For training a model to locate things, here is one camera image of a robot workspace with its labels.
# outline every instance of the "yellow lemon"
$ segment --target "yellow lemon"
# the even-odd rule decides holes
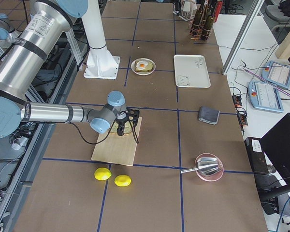
[[[131,178],[128,175],[119,175],[115,178],[114,182],[117,186],[124,187],[131,183]]]
[[[97,180],[107,180],[111,177],[112,173],[107,168],[98,168],[94,175]]]

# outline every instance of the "pink bowl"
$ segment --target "pink bowl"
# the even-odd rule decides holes
[[[198,171],[196,171],[197,175],[199,176],[199,178],[201,178],[202,180],[205,180],[205,181],[217,181],[219,180],[222,175],[223,175],[223,171],[224,171],[224,168],[223,168],[223,165],[222,165],[222,162],[221,160],[213,155],[213,154],[210,154],[210,153],[203,153],[203,154],[200,154],[196,159],[195,159],[195,162],[194,162],[194,166],[197,165],[198,163],[198,159],[201,158],[201,157],[214,157],[214,158],[217,158],[218,160],[218,167],[221,169],[220,172],[214,174],[214,175],[210,175],[210,176],[206,176],[206,175],[202,175],[200,174]]]

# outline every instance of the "blue and white device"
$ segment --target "blue and white device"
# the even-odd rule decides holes
[[[260,81],[251,81],[248,93],[254,108],[277,113],[284,111],[279,92],[272,86]]]
[[[269,61],[262,71],[262,77],[278,87],[288,89],[290,86],[290,66]]]

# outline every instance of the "black monitor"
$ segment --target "black monitor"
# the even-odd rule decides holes
[[[287,113],[260,140],[265,154],[287,183],[259,194],[261,201],[290,192],[290,113]]]

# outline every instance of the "gray chair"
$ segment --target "gray chair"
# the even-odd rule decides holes
[[[285,16],[284,13],[276,5],[269,5],[265,8],[265,13],[270,19],[278,22],[278,25],[272,27],[271,31],[279,27],[290,27],[290,17]]]

